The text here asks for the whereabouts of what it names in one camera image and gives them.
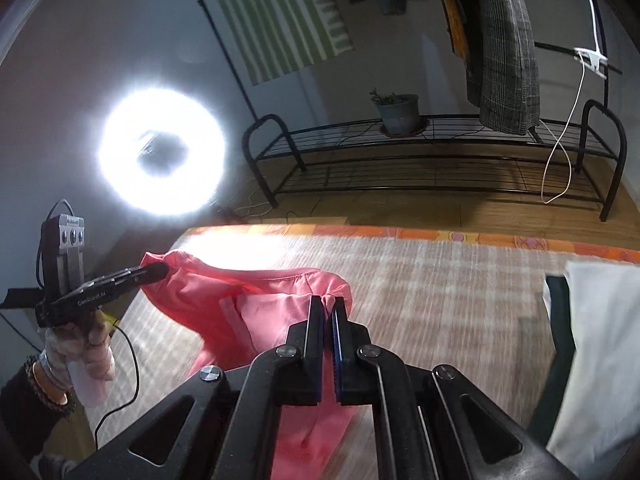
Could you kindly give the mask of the left forearm with bracelets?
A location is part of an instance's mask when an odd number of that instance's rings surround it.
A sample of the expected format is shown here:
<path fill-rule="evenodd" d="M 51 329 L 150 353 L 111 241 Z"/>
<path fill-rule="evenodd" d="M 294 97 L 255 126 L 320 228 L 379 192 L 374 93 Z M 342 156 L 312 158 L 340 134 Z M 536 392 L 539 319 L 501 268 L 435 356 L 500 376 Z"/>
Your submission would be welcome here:
<path fill-rule="evenodd" d="M 26 463 L 42 452 L 54 426 L 73 414 L 76 404 L 52 401 L 37 384 L 35 356 L 1 388 L 1 441 Z"/>

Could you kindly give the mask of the left gloved hand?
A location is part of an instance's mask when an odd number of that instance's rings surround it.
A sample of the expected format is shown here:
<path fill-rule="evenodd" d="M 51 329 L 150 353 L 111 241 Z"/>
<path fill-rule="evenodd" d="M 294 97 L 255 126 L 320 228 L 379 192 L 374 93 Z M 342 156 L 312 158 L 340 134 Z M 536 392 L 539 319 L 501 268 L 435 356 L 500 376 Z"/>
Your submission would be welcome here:
<path fill-rule="evenodd" d="M 101 310 L 44 330 L 38 358 L 44 376 L 58 390 L 73 391 L 84 408 L 96 408 L 110 392 L 115 375 L 110 330 Z"/>

